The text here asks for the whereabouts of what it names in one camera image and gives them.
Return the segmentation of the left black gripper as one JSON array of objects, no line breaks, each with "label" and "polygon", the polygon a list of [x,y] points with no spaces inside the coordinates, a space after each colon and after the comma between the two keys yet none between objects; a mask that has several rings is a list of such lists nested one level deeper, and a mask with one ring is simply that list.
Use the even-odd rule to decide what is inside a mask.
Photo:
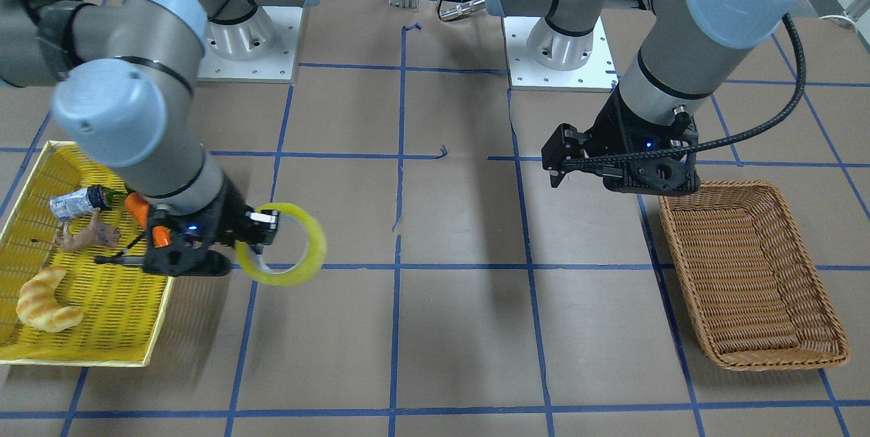
[{"label": "left black gripper", "polygon": [[663,156],[678,147],[698,145],[694,119],[678,109],[671,124],[638,117],[615,88],[591,128],[581,133],[560,124],[542,146],[542,168],[552,188],[568,173],[601,177],[607,190],[627,194],[693,194],[700,187],[695,153]]}]

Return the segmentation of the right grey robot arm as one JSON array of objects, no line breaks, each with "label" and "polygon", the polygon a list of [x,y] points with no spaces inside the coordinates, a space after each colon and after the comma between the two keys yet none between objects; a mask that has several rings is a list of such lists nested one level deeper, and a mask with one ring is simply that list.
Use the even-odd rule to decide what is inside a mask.
[{"label": "right grey robot arm", "polygon": [[322,226],[288,203],[248,207],[187,121],[201,60],[267,49],[265,7],[318,0],[2,0],[2,84],[53,85],[56,123],[149,205],[142,257],[96,258],[149,274],[219,277],[231,263],[293,286],[326,256]]}]

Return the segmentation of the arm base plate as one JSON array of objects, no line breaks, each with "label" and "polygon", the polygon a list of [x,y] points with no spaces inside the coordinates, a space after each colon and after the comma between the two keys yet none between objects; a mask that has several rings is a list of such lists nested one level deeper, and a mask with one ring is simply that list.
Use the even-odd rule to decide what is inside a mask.
[{"label": "arm base plate", "polygon": [[618,75],[601,18],[571,37],[542,17],[504,17],[504,49],[513,90],[610,92]]},{"label": "arm base plate", "polygon": [[305,11],[301,7],[259,7],[245,22],[210,22],[198,81],[291,84]]}]

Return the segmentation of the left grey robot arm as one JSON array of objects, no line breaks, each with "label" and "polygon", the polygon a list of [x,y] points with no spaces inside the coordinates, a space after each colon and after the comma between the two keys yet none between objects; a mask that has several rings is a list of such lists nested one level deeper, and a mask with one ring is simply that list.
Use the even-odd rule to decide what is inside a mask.
[{"label": "left grey robot arm", "polygon": [[[530,47],[546,67],[563,69],[557,45],[590,50],[605,0],[485,0],[492,16],[540,22]],[[644,0],[655,25],[623,72],[591,128],[560,124],[542,146],[553,188],[569,173],[601,177],[607,190],[683,196],[700,187],[698,152],[751,139],[798,105],[807,80],[805,54],[790,14],[797,0]],[[694,113],[775,29],[793,43],[798,75],[782,111],[744,133],[699,142]]]}]

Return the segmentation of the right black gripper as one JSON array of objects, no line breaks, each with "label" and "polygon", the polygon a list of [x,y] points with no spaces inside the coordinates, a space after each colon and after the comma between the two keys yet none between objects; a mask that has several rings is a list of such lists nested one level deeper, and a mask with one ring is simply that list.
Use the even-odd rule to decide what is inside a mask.
[{"label": "right black gripper", "polygon": [[189,215],[156,207],[148,213],[142,256],[96,256],[96,264],[118,264],[144,273],[168,277],[221,277],[231,270],[231,261],[214,244],[233,246],[273,245],[281,214],[276,209],[256,211],[248,207],[239,189],[227,177],[217,196],[202,210]]}]

